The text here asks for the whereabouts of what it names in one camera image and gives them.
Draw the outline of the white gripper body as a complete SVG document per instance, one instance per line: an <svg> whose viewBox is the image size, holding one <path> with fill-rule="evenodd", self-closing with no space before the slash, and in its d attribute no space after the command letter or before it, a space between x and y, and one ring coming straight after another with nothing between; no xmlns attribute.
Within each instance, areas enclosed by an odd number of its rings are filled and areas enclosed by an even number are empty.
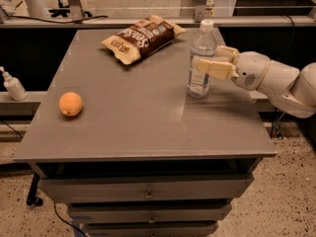
<svg viewBox="0 0 316 237"><path fill-rule="evenodd" d="M238 77L233 77L232 82L248 91L256 90L268 69L269 62L270 59L266 55L255 51L246 51L238 54L233 61Z"/></svg>

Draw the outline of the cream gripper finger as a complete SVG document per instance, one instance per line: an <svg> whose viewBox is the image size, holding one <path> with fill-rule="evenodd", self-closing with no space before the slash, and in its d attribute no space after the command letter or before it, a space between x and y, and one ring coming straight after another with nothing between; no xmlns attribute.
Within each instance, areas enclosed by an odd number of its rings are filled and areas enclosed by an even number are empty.
<svg viewBox="0 0 316 237"><path fill-rule="evenodd" d="M235 47L219 45L216 49L214 58L217 61L233 62L239 55L239 50Z"/></svg>
<svg viewBox="0 0 316 237"><path fill-rule="evenodd" d="M197 63L197 69L200 72L221 80L229 80L239 77L236 66L228 61L201 59Z"/></svg>

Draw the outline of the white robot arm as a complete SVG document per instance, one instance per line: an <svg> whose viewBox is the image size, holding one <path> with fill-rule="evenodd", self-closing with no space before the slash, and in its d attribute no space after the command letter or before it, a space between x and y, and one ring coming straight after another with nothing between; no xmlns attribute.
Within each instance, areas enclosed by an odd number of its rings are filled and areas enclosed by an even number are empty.
<svg viewBox="0 0 316 237"><path fill-rule="evenodd" d="M195 58L194 66L213 78L264 94L273 106L294 117L316 114L315 63L299 70L255 51L220 45L214 57Z"/></svg>

